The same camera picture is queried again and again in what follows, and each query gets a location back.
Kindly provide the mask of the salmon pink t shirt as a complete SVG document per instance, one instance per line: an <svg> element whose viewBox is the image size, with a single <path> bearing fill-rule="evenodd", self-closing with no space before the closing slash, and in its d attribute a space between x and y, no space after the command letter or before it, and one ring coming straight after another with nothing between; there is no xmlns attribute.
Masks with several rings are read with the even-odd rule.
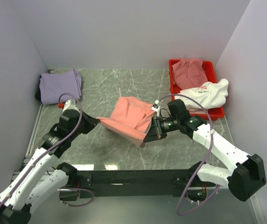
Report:
<svg viewBox="0 0 267 224"><path fill-rule="evenodd" d="M140 147L155 113L151 107L135 97L120 97L110 117L97 119L107 129Z"/></svg>

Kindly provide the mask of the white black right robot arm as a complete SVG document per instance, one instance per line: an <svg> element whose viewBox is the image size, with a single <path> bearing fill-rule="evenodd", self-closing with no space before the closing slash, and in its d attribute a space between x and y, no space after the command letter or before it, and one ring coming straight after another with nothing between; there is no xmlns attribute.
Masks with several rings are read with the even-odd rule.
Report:
<svg viewBox="0 0 267 224"><path fill-rule="evenodd" d="M150 129L143 141L161 140L167 137L168 132L178 130L204 146L225 165L225 168L215 167L203 160L189 174L185 189L191 184L200 186L203 182L211 182L228 187L237 199L245 202L266 185L264 162L259 155L250 155L238 149L202 117L190 115L183 101L171 101L168 108L169 117L152 117Z"/></svg>

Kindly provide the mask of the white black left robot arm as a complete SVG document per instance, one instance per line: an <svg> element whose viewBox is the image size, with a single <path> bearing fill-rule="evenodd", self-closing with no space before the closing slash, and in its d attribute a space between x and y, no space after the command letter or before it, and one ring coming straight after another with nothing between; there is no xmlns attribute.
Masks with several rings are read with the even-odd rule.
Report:
<svg viewBox="0 0 267 224"><path fill-rule="evenodd" d="M57 166L44 181L48 169L71 147L80 134L88 134L99 120L68 109L46 133L30 161L15 180L0 193L0 224L27 224L36 208L59 189L83 191L77 169L68 163Z"/></svg>

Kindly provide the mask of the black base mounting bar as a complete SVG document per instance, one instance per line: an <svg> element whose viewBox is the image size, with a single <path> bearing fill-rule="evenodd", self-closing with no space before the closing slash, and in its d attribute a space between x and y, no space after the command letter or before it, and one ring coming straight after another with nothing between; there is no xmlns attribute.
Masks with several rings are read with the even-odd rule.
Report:
<svg viewBox="0 0 267 224"><path fill-rule="evenodd" d="M78 171L68 188L88 189L102 196L180 196L191 169Z"/></svg>

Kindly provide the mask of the folded lavender t shirt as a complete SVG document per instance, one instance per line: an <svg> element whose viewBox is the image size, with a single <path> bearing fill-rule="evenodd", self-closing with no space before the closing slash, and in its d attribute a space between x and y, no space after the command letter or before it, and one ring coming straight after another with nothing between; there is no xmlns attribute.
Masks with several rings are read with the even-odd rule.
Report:
<svg viewBox="0 0 267 224"><path fill-rule="evenodd" d="M44 105L66 102L70 94L79 100L82 96L81 88L82 78L76 69L65 73L42 73L35 97Z"/></svg>

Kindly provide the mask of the red plastic bin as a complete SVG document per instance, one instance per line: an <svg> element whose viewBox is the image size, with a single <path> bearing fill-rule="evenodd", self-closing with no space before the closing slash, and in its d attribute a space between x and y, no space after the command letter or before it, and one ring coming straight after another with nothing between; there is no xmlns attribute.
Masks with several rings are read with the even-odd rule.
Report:
<svg viewBox="0 0 267 224"><path fill-rule="evenodd" d="M172 65L175 63L178 63L180 59L170 59L169 60L169 81L170 81L170 93L171 94L178 94L182 90L180 87L178 87L176 84L173 84L173 70ZM207 76L207 79L209 82L217 83L217 78L215 75L215 70L213 63L210 61L203 61L202 68L205 71L205 74ZM225 116L225 111L223 106L219 108L212 108L208 110L208 114L210 115L212 121L215 121L217 119L223 118ZM205 113L198 113L200 117L202 117L205 120L208 120L208 117Z"/></svg>

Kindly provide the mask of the dusty pink t shirt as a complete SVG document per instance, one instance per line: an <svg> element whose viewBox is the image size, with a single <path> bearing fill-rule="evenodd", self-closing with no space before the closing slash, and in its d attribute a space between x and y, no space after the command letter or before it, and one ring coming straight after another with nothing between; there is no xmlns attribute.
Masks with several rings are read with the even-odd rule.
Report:
<svg viewBox="0 0 267 224"><path fill-rule="evenodd" d="M171 66L173 84L176 84L181 90L200 87L208 81L202 65L202 59L180 59Z"/></svg>

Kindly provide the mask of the white printed t shirt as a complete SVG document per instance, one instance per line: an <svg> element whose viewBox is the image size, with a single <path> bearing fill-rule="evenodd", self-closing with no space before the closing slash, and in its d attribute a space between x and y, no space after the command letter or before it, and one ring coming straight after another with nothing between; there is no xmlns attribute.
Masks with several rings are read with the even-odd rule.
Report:
<svg viewBox="0 0 267 224"><path fill-rule="evenodd" d="M218 83L205 82L200 87L181 90L179 94L194 99L206 110L220 108L226 102L228 85L227 79L221 79Z"/></svg>

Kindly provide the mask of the aluminium frame rail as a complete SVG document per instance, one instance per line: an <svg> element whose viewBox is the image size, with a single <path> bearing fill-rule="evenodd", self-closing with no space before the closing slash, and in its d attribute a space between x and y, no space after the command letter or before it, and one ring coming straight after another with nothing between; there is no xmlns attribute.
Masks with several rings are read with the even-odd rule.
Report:
<svg viewBox="0 0 267 224"><path fill-rule="evenodd" d="M9 209L10 224L26 224L32 212L46 197L58 189L84 191L91 196L151 196L186 194L191 184L212 183L228 187L239 200L246 201L266 184L264 163L257 154L236 148L212 127L210 117L192 115L180 99L168 103L169 116L163 118L157 103L148 104L135 97L120 97L110 117L87 115L75 98L60 103L59 122L43 137L41 145L17 178L0 194ZM80 134L88 134L98 124L140 146L161 140L179 131L200 143L225 165L211 166L201 161L189 169L159 171L77 171L62 163L50 177L41 177L71 146Z"/></svg>

